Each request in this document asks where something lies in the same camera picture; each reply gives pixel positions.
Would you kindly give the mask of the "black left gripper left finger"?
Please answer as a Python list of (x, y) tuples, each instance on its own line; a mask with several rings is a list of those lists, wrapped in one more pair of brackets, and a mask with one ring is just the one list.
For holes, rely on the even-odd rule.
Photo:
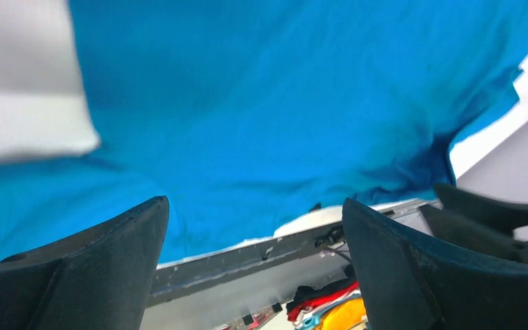
[(168, 216), (154, 197), (0, 261), (0, 329), (139, 329)]

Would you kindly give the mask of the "blue t shirt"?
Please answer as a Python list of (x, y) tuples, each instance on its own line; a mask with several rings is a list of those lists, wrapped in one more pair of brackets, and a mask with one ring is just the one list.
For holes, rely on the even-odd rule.
[(70, 1), (101, 145), (0, 165), (0, 261), (154, 196), (161, 262), (314, 206), (431, 198), (505, 115), (528, 1)]

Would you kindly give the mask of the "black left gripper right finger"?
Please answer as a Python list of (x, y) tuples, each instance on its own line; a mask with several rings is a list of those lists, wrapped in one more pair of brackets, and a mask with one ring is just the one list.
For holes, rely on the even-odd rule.
[(372, 329), (528, 329), (528, 265), (447, 243), (352, 199), (342, 225)]

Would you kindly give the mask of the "colourful clothes pile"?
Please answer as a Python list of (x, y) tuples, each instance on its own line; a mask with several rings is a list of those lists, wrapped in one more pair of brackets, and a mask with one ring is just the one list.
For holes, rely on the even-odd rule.
[(368, 321), (359, 283), (354, 277), (320, 289), (300, 286), (286, 309), (287, 319), (295, 329), (351, 329)]

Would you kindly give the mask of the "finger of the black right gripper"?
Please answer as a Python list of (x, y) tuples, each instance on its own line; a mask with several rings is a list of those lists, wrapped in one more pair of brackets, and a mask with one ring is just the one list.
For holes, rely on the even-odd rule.
[(449, 184), (436, 184), (434, 192), (445, 210), (491, 227), (503, 234), (528, 226), (528, 204), (491, 199)]
[(434, 237), (467, 250), (528, 264), (528, 242), (434, 206), (419, 209)]

